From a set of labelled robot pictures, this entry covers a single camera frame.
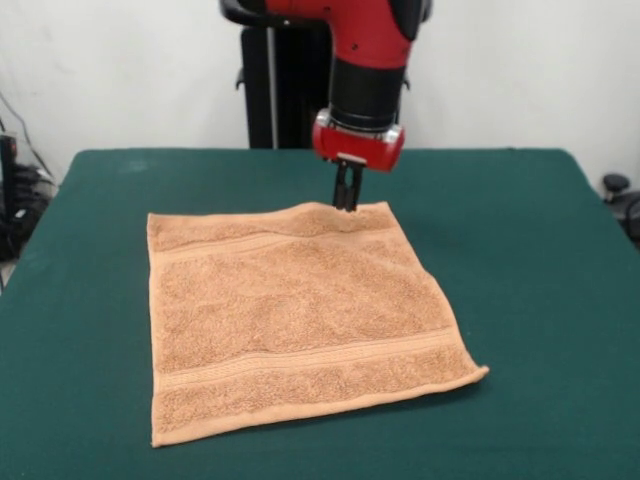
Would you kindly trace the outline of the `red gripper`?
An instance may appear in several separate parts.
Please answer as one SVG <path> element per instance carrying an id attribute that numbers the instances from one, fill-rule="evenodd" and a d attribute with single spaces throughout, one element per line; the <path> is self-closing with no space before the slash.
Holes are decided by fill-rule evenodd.
<path id="1" fill-rule="evenodd" d="M 320 157 L 332 162 L 355 162 L 381 172 L 395 167 L 404 142 L 405 130 L 400 125 L 394 124 L 382 133 L 353 131 L 335 123 L 328 108 L 318 112 L 312 128 L 313 148 Z M 336 209 L 357 210 L 362 178 L 362 167 L 348 169 L 345 162 L 337 164 L 332 200 Z"/>

